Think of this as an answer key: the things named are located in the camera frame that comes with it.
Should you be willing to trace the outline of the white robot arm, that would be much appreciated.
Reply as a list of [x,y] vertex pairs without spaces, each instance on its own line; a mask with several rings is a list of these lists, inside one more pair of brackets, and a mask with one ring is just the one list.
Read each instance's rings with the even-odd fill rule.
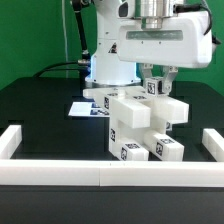
[[203,2],[93,0],[97,50],[88,82],[122,86],[143,81],[150,94],[167,94],[182,68],[212,59],[212,15]]

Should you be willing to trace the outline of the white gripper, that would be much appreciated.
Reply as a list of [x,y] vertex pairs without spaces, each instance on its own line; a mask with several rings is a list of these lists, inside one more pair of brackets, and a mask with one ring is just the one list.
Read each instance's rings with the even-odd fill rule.
[[117,54],[139,64],[143,87],[153,65],[162,65],[162,90],[169,94],[177,67],[204,68],[212,59],[212,16],[202,4],[177,0],[125,0],[118,6]]

